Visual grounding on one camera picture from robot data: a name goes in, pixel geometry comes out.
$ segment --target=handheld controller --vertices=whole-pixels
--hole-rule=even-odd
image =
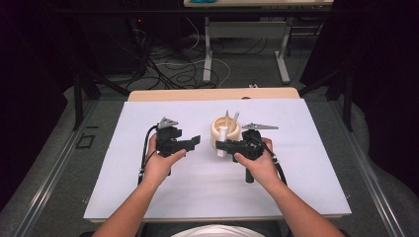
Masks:
[[[145,137],[144,142],[144,150],[142,153],[142,162],[141,162],[141,169],[138,174],[138,184],[141,183],[142,177],[144,175],[145,165],[147,164],[148,159],[150,157],[145,157],[145,149],[146,149],[146,142],[148,141],[148,135],[151,130],[157,130],[157,138],[156,138],[156,151],[159,151],[159,155],[163,157],[168,157],[177,151],[185,149],[187,152],[191,150],[195,150],[195,145],[200,144],[201,136],[197,135],[194,136],[190,140],[181,140],[178,141],[176,138],[182,136],[182,129],[176,128],[174,125],[177,125],[178,122],[173,121],[168,118],[163,118],[160,123],[153,126],[148,132]]]
[[[242,128],[248,129],[241,133],[243,136],[243,140],[234,141],[227,139],[225,141],[216,141],[216,149],[224,150],[227,152],[227,154],[231,154],[233,156],[233,162],[237,162],[234,158],[234,154],[237,152],[250,160],[256,160],[263,154],[263,151],[267,149],[273,158],[273,162],[277,167],[278,172],[280,173],[281,179],[284,183],[287,183],[282,168],[278,163],[276,155],[271,150],[269,150],[266,144],[262,141],[261,133],[258,131],[258,129],[278,129],[278,127],[250,123],[242,126]],[[253,182],[254,178],[252,174],[248,169],[246,169],[246,183],[251,184]]]

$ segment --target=metal frame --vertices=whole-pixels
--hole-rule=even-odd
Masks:
[[[270,38],[281,39],[280,50],[275,52],[283,83],[289,84],[290,77],[284,62],[284,55],[290,37],[293,18],[286,22],[210,22],[206,17],[206,60],[204,82],[210,81],[212,51],[211,38]]]

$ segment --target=table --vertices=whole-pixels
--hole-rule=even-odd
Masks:
[[[216,7],[289,7],[332,5],[333,0],[217,0],[213,3],[191,3],[184,0],[185,7],[216,8]],[[291,82],[284,54],[293,25],[293,18],[285,22],[210,22],[206,17],[206,60],[204,65],[204,82],[210,81],[212,51],[210,50],[211,38],[270,38],[281,39],[280,50],[275,51],[278,68],[283,83]]]
[[[198,134],[202,138],[194,151],[172,167],[172,175],[155,194],[144,222],[281,218],[275,202],[257,182],[245,183],[244,167],[231,158],[217,157],[210,146],[211,120],[226,109],[239,110],[242,123],[278,125],[279,130],[261,133],[273,138],[291,189],[325,216],[351,213],[297,91],[246,88],[132,92],[84,218],[104,221],[135,189],[145,132],[163,116],[179,122],[177,127],[183,129],[179,140]]]

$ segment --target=dark curtain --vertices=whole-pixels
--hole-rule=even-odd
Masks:
[[[326,21],[301,82],[312,85],[348,59],[355,62],[353,100],[369,126],[369,155],[418,195],[419,4],[335,1],[334,8],[342,7],[371,7],[371,11],[362,18]],[[365,31],[364,26],[373,27]],[[356,48],[359,39],[367,39],[361,41],[361,50]],[[343,92],[340,79],[326,85]]]
[[[0,209],[55,128],[72,86],[69,68],[40,20],[38,1],[0,4]]]

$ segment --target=white paper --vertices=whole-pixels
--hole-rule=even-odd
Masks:
[[[84,218],[108,218],[135,189],[145,134],[163,117],[179,123],[178,140],[200,135],[201,143],[172,167],[145,219],[282,216],[256,181],[245,182],[244,167],[210,145],[210,124],[227,110],[240,112],[241,125],[279,127],[260,132],[273,140],[289,187],[309,205],[325,215],[351,213],[305,101],[252,99],[126,102]]]

